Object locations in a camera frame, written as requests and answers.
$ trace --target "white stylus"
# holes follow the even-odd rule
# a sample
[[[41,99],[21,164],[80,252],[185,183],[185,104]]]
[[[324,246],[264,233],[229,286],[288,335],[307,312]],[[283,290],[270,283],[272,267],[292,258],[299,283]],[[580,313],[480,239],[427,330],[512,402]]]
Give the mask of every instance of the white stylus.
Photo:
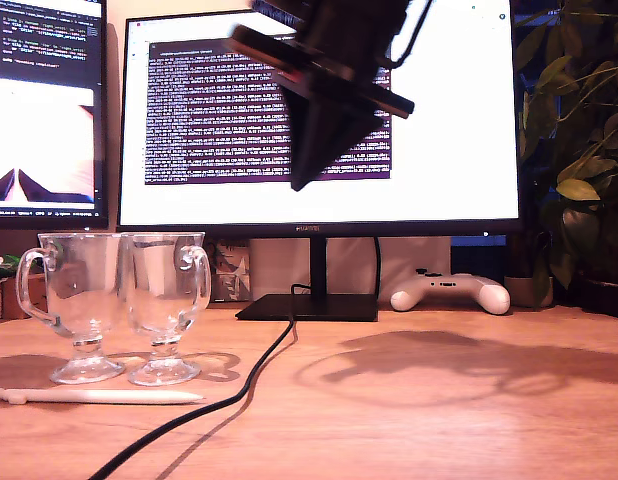
[[[177,405],[195,403],[203,397],[174,390],[40,390],[0,388],[0,400],[12,405],[27,402],[117,403],[123,405]]]

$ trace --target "cable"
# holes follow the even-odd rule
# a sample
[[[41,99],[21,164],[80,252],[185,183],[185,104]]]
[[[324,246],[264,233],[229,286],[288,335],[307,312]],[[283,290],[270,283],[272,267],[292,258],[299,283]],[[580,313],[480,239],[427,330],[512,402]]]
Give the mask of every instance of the cable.
[[[380,298],[380,277],[382,274],[382,255],[380,252],[380,239],[378,237],[373,237],[373,244],[376,247],[376,289],[374,294],[376,295],[376,300]]]
[[[89,477],[89,480],[102,480],[102,479],[107,478],[120,465],[122,465],[124,462],[129,460],[133,455],[138,453],[141,449],[149,445],[154,440],[157,440],[158,438],[162,437],[165,433],[168,433],[174,428],[184,425],[185,423],[190,422],[191,420],[195,420],[196,418],[206,415],[208,413],[212,413],[212,412],[215,412],[216,410],[220,410],[222,408],[228,407],[238,402],[239,400],[241,400],[242,397],[244,397],[247,394],[247,392],[251,389],[251,382],[256,376],[256,374],[258,373],[258,370],[260,370],[260,367],[262,367],[265,360],[267,360],[267,357],[271,355],[271,353],[278,347],[278,345],[280,345],[280,342],[282,342],[282,340],[287,336],[287,334],[289,334],[289,332],[293,329],[296,323],[295,312],[294,312],[294,295],[295,295],[296,288],[311,289],[311,287],[307,285],[301,285],[301,284],[293,284],[291,286],[291,309],[289,312],[289,325],[287,325],[287,328],[285,328],[284,332],[280,334],[280,336],[276,339],[276,341],[273,342],[271,346],[267,349],[267,351],[265,351],[265,353],[262,354],[260,359],[258,359],[256,364],[253,366],[253,368],[249,372],[249,375],[247,376],[247,379],[245,380],[245,384],[238,391],[238,393],[236,393],[232,397],[226,398],[224,400],[220,400],[219,402],[212,403],[211,405],[205,405],[204,407],[193,410],[192,412],[185,413],[184,415],[174,418],[173,420],[170,420],[169,422],[161,425],[155,430],[152,430],[151,432],[146,434],[144,437],[141,437],[140,439],[136,440],[134,443],[129,445],[127,448],[125,448],[123,451],[121,451],[119,454],[117,454],[115,457],[109,460],[109,462],[107,462],[102,468],[100,468],[100,470],[98,470],[91,477]]]
[[[425,23],[425,18],[427,17],[427,14],[429,13],[429,7],[431,7],[432,3],[433,3],[433,0],[428,0],[427,5],[425,5],[425,8],[422,10],[422,13],[420,14],[420,18],[418,19],[418,23],[416,24],[416,28],[411,34],[411,40],[409,40],[409,45],[407,45],[407,49],[405,50],[405,53],[403,53],[402,56],[395,62],[391,60],[390,58],[382,57],[381,59],[379,59],[379,63],[381,66],[388,68],[389,70],[392,70],[394,68],[401,67],[402,64],[405,63],[405,60],[411,54],[411,49],[413,48],[414,43],[416,43],[416,37],[420,33],[420,29],[422,28],[422,25]]]

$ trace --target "monitor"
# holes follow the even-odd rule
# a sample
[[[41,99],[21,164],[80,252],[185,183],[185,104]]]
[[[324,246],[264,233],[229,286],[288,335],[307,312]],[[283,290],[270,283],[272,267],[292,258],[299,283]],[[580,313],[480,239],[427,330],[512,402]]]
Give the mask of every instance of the monitor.
[[[0,0],[0,228],[106,226],[105,0]]]
[[[424,4],[411,2],[394,57]],[[273,69],[224,42],[239,24],[293,35],[293,18],[266,13],[127,21],[120,229],[310,237],[313,283],[323,263],[314,251],[327,237],[517,228],[508,0],[437,0],[404,65],[376,78],[413,100],[413,114],[377,112],[384,126],[299,192],[289,185],[287,110]]]

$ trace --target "game controller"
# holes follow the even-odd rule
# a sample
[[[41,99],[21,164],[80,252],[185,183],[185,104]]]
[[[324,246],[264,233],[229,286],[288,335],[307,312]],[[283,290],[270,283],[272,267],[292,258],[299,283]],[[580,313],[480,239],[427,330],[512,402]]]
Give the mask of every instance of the game controller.
[[[503,315],[509,310],[509,292],[498,282],[469,273],[442,275],[427,273],[426,269],[420,268],[416,272],[418,274],[415,277],[402,282],[391,295],[394,310],[410,310],[430,295],[472,298],[494,315]]]

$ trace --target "clear glass cup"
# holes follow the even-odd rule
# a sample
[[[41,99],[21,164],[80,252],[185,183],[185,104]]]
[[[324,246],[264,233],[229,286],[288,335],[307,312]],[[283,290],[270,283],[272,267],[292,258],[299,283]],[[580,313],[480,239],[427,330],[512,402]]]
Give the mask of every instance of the clear glass cup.
[[[151,338],[147,363],[128,374],[137,385],[190,380],[200,367],[178,355],[178,342],[209,305],[211,270],[204,233],[129,233],[125,236],[125,302],[136,333]]]
[[[119,298],[122,237],[109,233],[39,234],[41,248],[27,250],[18,265],[16,296],[20,308],[73,340],[74,354],[50,378],[56,383],[98,382],[122,373],[124,365],[102,350],[103,334],[124,316]],[[41,258],[47,312],[29,298],[29,271]]]

